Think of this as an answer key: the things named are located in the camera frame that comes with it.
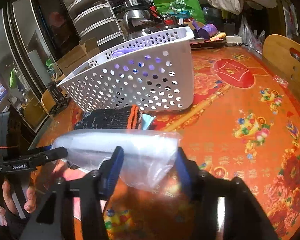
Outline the person's left hand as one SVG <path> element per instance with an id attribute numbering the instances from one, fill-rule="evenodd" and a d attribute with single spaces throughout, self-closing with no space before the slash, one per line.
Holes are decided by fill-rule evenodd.
<path id="1" fill-rule="evenodd" d="M 18 210 L 14 204 L 13 198 L 11 196 L 11 187 L 10 183 L 7 179 L 4 180 L 2 184 L 2 194 L 7 208 L 11 211 L 11 213 L 18 215 Z M 34 186 L 33 179 L 30 178 L 29 187 L 26 191 L 27 201 L 24 205 L 24 209 L 28 213 L 33 213 L 37 208 L 37 196 L 36 196 L 36 188 Z"/>

